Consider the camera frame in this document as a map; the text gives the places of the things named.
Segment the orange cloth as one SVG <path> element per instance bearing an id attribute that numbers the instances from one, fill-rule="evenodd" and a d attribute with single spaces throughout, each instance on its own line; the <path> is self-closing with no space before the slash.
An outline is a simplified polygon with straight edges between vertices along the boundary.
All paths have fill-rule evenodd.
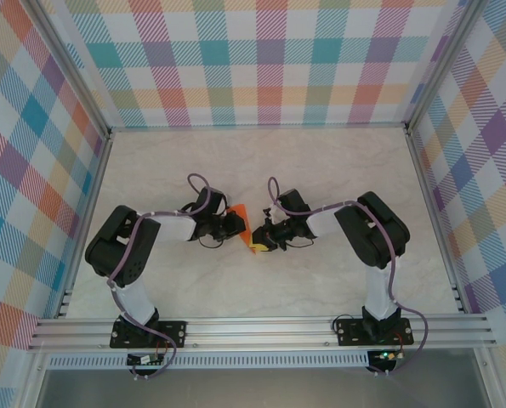
<path id="1" fill-rule="evenodd" d="M 253 245 L 252 241 L 252 231 L 249 225 L 248 216 L 247 216 L 247 209 L 244 204 L 236 204 L 234 206 L 231 206 L 229 208 L 230 212 L 235 212 L 244 222 L 245 229 L 239 233 L 240 238 L 242 241 L 246 244 L 247 248 L 253 253 L 257 254 L 259 251 L 258 249 Z"/>

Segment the brushed grey metal panel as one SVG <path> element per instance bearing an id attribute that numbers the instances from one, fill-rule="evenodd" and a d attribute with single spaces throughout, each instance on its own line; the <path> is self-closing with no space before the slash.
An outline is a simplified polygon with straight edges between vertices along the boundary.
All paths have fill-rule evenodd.
<path id="1" fill-rule="evenodd" d="M 492 408 L 477 382 L 346 370 L 50 371 L 36 408 Z"/>

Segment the aluminium mounting rail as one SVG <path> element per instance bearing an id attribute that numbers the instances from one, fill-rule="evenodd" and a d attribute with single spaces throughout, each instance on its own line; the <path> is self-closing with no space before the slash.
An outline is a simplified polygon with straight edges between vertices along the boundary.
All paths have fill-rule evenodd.
<path id="1" fill-rule="evenodd" d="M 180 351 L 292 351 L 381 349 L 383 346 L 339 346 L 333 317 L 185 318 L 185 346 Z M 407 316 L 415 343 L 430 349 L 493 347 L 497 341 L 482 314 L 431 314 L 426 320 Z M 40 320 L 29 349 L 62 351 L 154 351 L 160 348 L 109 347 L 113 319 Z"/>

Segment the long aluminium frame bar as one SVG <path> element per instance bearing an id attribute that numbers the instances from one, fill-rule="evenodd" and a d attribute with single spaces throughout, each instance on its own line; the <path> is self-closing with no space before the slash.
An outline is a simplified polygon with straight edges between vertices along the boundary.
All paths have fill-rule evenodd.
<path id="1" fill-rule="evenodd" d="M 179 127 L 112 127 L 111 133 L 154 133 L 188 131 L 230 131 L 230 130 L 267 130 L 267 129 L 314 129 L 314 128 L 399 128 L 405 129 L 404 122 L 350 122 L 332 124 L 241 124 L 241 125 L 201 125 Z"/>

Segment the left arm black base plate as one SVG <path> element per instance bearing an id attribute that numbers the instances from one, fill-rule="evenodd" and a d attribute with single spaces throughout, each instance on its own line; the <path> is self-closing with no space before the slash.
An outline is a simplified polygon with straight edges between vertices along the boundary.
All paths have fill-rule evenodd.
<path id="1" fill-rule="evenodd" d="M 186 326 L 187 323 L 182 320 L 159 320 L 151 329 L 171 338 L 180 349 L 185 346 Z M 166 345 L 170 345 L 168 340 L 141 329 L 127 320 L 116 320 L 111 329 L 109 342 L 111 349 L 155 349 Z"/>

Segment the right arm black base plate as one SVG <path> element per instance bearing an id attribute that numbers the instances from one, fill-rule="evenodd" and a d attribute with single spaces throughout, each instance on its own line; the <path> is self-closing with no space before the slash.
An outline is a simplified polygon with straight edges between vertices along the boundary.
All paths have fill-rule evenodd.
<path id="1" fill-rule="evenodd" d="M 408 346 L 415 343 L 407 318 L 389 323 L 344 318 L 336 320 L 335 329 L 339 346 Z"/>

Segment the aluminium frame side bar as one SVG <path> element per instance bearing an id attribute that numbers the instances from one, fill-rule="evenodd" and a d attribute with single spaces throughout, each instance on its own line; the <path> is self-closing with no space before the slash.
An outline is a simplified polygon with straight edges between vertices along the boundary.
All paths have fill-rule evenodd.
<path id="1" fill-rule="evenodd" d="M 452 288 L 453 296 L 455 297 L 455 302 L 458 306 L 459 312 L 467 314 L 469 312 L 469 303 L 466 296 L 462 293 L 461 281 L 458 277 L 456 265 L 452 258 L 450 248 L 447 244 L 446 237 L 442 229 L 441 219 L 437 212 L 435 198 L 429 189 L 426 172 L 422 167 L 422 163 L 418 154 L 417 147 L 414 143 L 412 133 L 405 127 L 404 134 L 407 143 L 407 148 L 409 150 L 412 163 L 415 172 L 417 174 L 418 182 L 422 191 L 424 202 L 429 214 L 429 219 L 435 234 L 436 242 L 441 253 L 444 268 L 446 270 L 448 280 Z"/>
<path id="2" fill-rule="evenodd" d="M 95 168 L 94 178 L 91 182 L 86 204 L 83 208 L 82 218 L 80 219 L 80 223 L 78 225 L 77 239 L 75 246 L 73 247 L 70 263 L 65 269 L 65 273 L 63 274 L 62 281 L 60 282 L 60 286 L 57 291 L 56 301 L 51 309 L 50 317 L 53 319 L 59 319 L 60 317 L 64 317 L 66 315 L 65 299 L 73 292 L 73 287 L 75 286 L 77 274 L 83 259 L 83 251 L 85 250 L 87 244 L 88 232 L 92 223 L 94 209 L 111 154 L 113 136 L 114 134 L 112 130 L 109 129 L 108 134 L 104 136 L 101 144 L 99 161 L 97 167 Z"/>

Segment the aluminium frame post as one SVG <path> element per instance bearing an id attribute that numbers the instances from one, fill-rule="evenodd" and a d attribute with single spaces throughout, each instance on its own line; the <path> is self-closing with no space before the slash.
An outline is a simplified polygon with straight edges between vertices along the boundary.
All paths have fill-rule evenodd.
<path id="1" fill-rule="evenodd" d="M 47 43 L 55 61 L 75 91 L 89 118 L 97 129 L 100 130 L 104 138 L 108 139 L 111 136 L 111 129 L 40 0 L 21 0 L 21 2 L 33 20 L 34 25 L 40 31 L 43 40 Z"/>
<path id="2" fill-rule="evenodd" d="M 411 136 L 434 100 L 489 0 L 447 0 L 411 82 L 402 125 Z"/>

